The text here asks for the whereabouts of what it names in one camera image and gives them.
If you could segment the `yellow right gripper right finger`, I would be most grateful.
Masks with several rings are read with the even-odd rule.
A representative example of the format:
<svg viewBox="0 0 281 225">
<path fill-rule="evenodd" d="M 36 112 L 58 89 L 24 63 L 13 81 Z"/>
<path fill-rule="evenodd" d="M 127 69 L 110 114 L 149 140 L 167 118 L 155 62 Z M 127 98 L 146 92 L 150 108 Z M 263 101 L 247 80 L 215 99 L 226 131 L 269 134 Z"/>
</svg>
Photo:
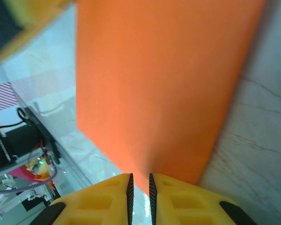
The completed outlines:
<svg viewBox="0 0 281 225">
<path fill-rule="evenodd" d="M 151 220 L 154 225 L 254 225 L 232 199 L 175 178 L 149 175 Z"/>
</svg>

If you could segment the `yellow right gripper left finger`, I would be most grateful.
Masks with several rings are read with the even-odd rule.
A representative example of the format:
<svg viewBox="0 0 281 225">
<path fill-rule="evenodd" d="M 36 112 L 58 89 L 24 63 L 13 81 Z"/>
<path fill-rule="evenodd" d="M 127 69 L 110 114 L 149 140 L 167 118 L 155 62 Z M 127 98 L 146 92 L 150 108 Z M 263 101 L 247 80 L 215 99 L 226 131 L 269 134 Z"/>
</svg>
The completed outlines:
<svg viewBox="0 0 281 225">
<path fill-rule="evenodd" d="M 124 173 L 56 199 L 34 225 L 130 225 L 133 174 Z"/>
</svg>

